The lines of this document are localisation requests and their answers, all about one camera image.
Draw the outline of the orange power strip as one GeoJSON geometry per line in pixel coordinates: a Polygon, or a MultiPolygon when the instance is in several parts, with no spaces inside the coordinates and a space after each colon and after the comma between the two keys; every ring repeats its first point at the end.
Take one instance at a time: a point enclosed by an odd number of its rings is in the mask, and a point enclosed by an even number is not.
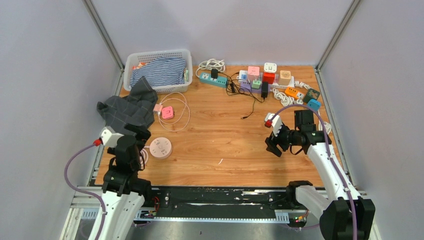
{"type": "Polygon", "coordinates": [[[289,97],[293,97],[295,100],[302,100],[305,97],[305,94],[293,87],[287,87],[284,91],[289,97]]]}

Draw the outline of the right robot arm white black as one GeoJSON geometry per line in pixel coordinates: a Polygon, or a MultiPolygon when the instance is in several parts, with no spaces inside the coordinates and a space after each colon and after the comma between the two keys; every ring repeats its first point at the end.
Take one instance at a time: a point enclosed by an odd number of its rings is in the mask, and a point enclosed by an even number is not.
{"type": "Polygon", "coordinates": [[[368,240],[376,207],[371,199],[362,197],[343,171],[329,135],[315,124],[315,115],[312,110],[296,110],[293,129],[278,114],[268,113],[264,119],[264,125],[272,129],[265,139],[266,150],[281,157],[293,146],[300,147],[317,169],[327,194],[320,194],[307,180],[291,181],[286,187],[286,204],[292,209],[306,207],[319,220],[326,240],[368,240]]]}

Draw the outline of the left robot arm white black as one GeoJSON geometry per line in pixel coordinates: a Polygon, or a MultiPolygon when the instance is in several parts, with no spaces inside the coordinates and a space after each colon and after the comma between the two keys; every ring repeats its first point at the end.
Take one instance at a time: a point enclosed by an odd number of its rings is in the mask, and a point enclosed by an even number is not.
{"type": "Polygon", "coordinates": [[[124,240],[141,207],[153,201],[151,182],[138,177],[145,168],[141,150],[151,133],[145,126],[127,123],[130,134],[114,132],[106,126],[100,133],[100,144],[113,155],[103,177],[100,207],[93,224],[90,240],[124,240]]]}

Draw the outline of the round pink power strip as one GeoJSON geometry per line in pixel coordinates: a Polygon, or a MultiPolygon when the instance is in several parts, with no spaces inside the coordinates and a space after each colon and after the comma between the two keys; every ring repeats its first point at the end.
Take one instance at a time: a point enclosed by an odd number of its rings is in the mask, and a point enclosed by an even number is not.
{"type": "Polygon", "coordinates": [[[168,158],[172,154],[172,150],[172,143],[166,137],[155,138],[149,145],[151,156],[158,160],[168,158]]]}

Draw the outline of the pink cube adapter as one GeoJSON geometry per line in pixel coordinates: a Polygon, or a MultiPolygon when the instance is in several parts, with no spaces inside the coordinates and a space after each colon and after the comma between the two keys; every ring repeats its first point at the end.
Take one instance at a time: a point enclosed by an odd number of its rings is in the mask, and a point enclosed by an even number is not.
{"type": "Polygon", "coordinates": [[[170,120],[175,117],[174,108],[172,106],[163,107],[161,110],[161,117],[163,120],[170,120]]]}

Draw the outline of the light pink usb charger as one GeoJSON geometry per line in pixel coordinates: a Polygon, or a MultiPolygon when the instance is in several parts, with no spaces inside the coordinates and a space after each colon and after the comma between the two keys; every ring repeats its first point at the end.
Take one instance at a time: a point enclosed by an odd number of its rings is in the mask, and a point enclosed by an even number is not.
{"type": "Polygon", "coordinates": [[[155,104],[153,108],[153,112],[159,116],[162,113],[162,109],[163,109],[162,104],[155,104]]]}

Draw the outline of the blue cube socket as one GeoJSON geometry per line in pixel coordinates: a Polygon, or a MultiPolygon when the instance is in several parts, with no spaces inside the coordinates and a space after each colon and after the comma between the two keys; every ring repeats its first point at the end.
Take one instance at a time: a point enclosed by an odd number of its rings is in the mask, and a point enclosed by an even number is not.
{"type": "Polygon", "coordinates": [[[319,102],[316,99],[311,99],[308,101],[308,103],[306,104],[308,107],[310,107],[311,109],[313,109],[314,111],[318,112],[319,109],[321,108],[322,104],[321,102],[319,102]]]}

